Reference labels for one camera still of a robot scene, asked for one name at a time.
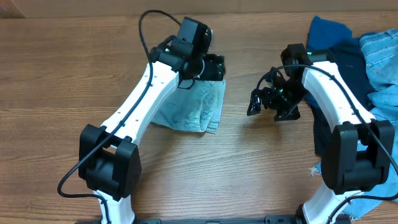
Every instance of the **light blue cloth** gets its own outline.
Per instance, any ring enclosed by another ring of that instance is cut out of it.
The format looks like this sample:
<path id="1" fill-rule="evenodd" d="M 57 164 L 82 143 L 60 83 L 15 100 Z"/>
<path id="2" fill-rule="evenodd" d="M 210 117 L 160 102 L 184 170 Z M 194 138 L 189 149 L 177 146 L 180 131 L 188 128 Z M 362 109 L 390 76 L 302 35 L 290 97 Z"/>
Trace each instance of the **light blue cloth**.
<path id="1" fill-rule="evenodd" d="M 199 81 L 189 90 L 191 80 L 180 87 L 162 104 L 152 122 L 174 130 L 215 134 L 223 109 L 226 82 Z"/>
<path id="2" fill-rule="evenodd" d="M 395 129 L 392 157 L 398 162 L 398 30 L 392 29 L 374 35 L 368 35 L 359 41 L 366 61 L 366 75 L 377 90 L 368 95 L 375 106 L 370 112 L 378 120 L 389 120 Z M 357 150 L 366 148 L 359 145 Z M 390 166 L 385 184 L 377 185 L 365 195 L 381 197 L 391 196 L 398 191 L 398 176 Z M 353 200 L 344 212 L 355 218 L 361 218 L 380 205 L 381 201 Z"/>

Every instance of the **denim pocket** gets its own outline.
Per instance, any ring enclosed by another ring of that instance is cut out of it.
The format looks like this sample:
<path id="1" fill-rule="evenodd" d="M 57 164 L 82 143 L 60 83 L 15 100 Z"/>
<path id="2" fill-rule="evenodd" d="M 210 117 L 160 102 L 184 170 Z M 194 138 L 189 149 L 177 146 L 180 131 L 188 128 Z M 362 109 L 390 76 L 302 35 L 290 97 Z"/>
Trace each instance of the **denim pocket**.
<path id="1" fill-rule="evenodd" d="M 373 52 L 367 56 L 367 59 L 370 57 L 376 58 L 367 64 L 372 72 L 379 76 L 379 78 L 383 78 L 389 82 L 398 81 L 398 44 Z"/>

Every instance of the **wooden table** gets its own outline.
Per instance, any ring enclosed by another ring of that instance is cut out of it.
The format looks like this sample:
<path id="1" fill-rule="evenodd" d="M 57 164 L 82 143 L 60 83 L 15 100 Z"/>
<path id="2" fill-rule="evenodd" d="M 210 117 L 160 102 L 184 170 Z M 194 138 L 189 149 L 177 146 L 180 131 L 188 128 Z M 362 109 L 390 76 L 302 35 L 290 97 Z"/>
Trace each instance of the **wooden table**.
<path id="1" fill-rule="evenodd" d="M 325 12 L 355 35 L 396 26 L 396 12 Z M 306 42 L 315 13 L 194 16 L 214 30 L 226 57 L 227 88 L 216 135 L 150 125 L 140 145 L 143 173 L 132 206 L 139 218 L 233 218 L 294 213 L 322 178 L 308 168 L 313 116 L 275 123 L 275 111 L 246 116 L 259 77 L 281 65 L 287 44 Z M 178 27 L 148 17 L 149 47 Z M 98 126 L 126 99 L 146 58 L 137 17 L 0 21 L 0 223 L 73 223 L 100 216 L 95 199 L 67 199 L 58 181 L 78 160 L 81 130 Z M 90 192 L 74 174 L 70 193 Z M 396 223 L 384 202 L 358 223 Z"/>

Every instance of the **cable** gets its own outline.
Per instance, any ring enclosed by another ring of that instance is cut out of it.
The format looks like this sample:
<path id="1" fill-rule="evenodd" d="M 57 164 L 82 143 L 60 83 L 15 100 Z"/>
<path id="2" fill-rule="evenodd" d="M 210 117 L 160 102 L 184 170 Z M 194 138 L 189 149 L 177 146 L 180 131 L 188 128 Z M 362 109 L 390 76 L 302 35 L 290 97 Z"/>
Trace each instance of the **cable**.
<path id="1" fill-rule="evenodd" d="M 264 76 L 261 77 L 259 83 L 257 84 L 257 89 L 259 88 L 261 82 L 266 78 L 266 75 L 269 74 L 271 72 L 271 75 L 273 73 L 275 73 L 276 71 L 279 71 L 283 68 L 292 68 L 292 67 L 304 67 L 304 68 L 311 68 L 314 69 L 316 71 L 322 72 L 324 75 L 326 75 L 327 77 L 329 77 L 331 80 L 333 80 L 337 86 L 341 89 L 341 91 L 343 92 L 344 96 L 346 97 L 349 105 L 352 107 L 354 114 L 358 117 L 358 119 L 361 121 L 362 124 L 365 125 L 366 129 L 369 131 L 369 134 L 372 136 L 372 138 L 376 141 L 377 145 L 384 151 L 384 153 L 386 154 L 386 156 L 388 157 L 388 159 L 390 160 L 395 172 L 398 174 L 398 166 L 397 163 L 395 162 L 395 160 L 392 158 L 392 156 L 387 152 L 387 149 L 381 144 L 379 138 L 375 135 L 375 133 L 372 131 L 372 129 L 369 127 L 369 125 L 367 124 L 367 122 L 362 118 L 362 116 L 360 115 L 358 109 L 356 109 L 353 101 L 351 100 L 351 98 L 349 97 L 347 91 L 344 89 L 344 87 L 341 85 L 341 83 L 335 78 L 334 75 L 330 75 L 328 72 L 311 66 L 311 65 L 284 65 L 284 66 L 280 66 L 277 67 L 269 72 L 267 72 Z M 336 213 L 346 204 L 346 203 L 350 203 L 350 201 L 354 200 L 354 199 L 371 199 L 371 200 L 385 200 L 385 201 L 389 201 L 389 200 L 395 200 L 398 198 L 398 192 L 390 197 L 378 197 L 378 196 L 372 196 L 372 195 L 357 195 L 357 196 L 350 196 L 345 198 L 331 213 L 331 215 L 328 217 L 328 221 L 326 222 L 326 224 L 330 224 L 330 222 L 332 221 L 333 217 L 336 215 Z"/>
<path id="2" fill-rule="evenodd" d="M 93 150 L 91 150 L 84 158 L 82 158 L 76 165 L 74 165 L 72 167 L 72 169 L 70 169 L 69 172 L 67 172 L 67 174 L 65 174 L 64 177 L 62 177 L 61 181 L 58 183 L 58 187 L 57 187 L 57 192 L 59 195 L 61 195 L 62 197 L 66 197 L 66 198 L 82 198 L 82 197 L 93 197 L 93 198 L 98 198 L 101 200 L 101 203 L 104 204 L 104 208 L 105 208 L 105 217 L 106 217 L 106 221 L 108 224 L 111 224 L 111 220 L 109 218 L 109 209 L 108 209 L 108 204 L 106 203 L 106 200 L 104 197 L 102 197 L 101 195 L 96 195 L 96 194 L 66 194 L 64 192 L 62 192 L 62 186 L 65 183 L 65 181 L 82 165 L 84 164 L 91 156 L 93 156 L 95 154 L 96 151 L 98 151 L 99 149 L 102 149 L 102 147 L 109 141 L 109 139 L 111 139 L 111 137 L 114 136 L 114 134 L 122 127 L 124 126 L 124 122 L 126 122 L 126 120 L 129 118 L 129 116 L 132 114 L 132 112 L 137 108 L 138 104 L 142 101 L 142 99 L 144 98 L 145 94 L 147 93 L 149 87 L 152 85 L 152 77 L 153 77 L 153 73 L 154 73 L 154 68 L 150 59 L 150 55 L 149 55 L 149 51 L 148 51 L 148 47 L 145 43 L 145 39 L 144 39 L 144 35 L 142 34 L 142 20 L 144 19 L 144 17 L 146 15 L 148 15 L 149 13 L 160 13 L 163 14 L 169 18 L 171 18 L 174 22 L 176 22 L 179 26 L 181 26 L 181 23 L 176 20 L 176 18 L 174 18 L 173 16 L 171 16 L 170 14 L 164 12 L 164 11 L 160 11 L 160 10 L 148 10 L 145 11 L 140 19 L 139 19 L 139 23 L 138 23 L 138 28 L 139 28 L 139 37 L 141 39 L 141 43 L 142 46 L 145 50 L 145 54 L 147 55 L 148 58 L 148 62 L 149 62 L 149 71 L 150 71 L 150 75 L 149 75 L 149 79 L 147 82 L 147 85 L 144 89 L 144 91 L 141 93 L 141 96 L 138 98 L 138 100 L 134 103 L 134 105 L 131 107 L 131 109 L 127 112 L 127 114 L 124 116 L 124 118 L 122 120 L 120 120 L 120 122 L 118 123 L 118 125 L 113 129 L 113 131 L 106 137 L 104 138 L 104 140 L 102 140 L 96 147 L 94 147 Z"/>

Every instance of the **denim shorts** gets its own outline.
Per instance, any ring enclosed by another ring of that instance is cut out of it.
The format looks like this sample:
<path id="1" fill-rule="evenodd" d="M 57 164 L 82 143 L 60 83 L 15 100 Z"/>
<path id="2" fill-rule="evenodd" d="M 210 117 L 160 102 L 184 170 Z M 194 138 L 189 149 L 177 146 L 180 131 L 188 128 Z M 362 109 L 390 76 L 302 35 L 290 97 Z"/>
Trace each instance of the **denim shorts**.
<path id="1" fill-rule="evenodd" d="M 398 29 L 364 36 L 359 45 L 366 75 L 376 89 L 368 98 L 380 117 L 398 121 Z"/>

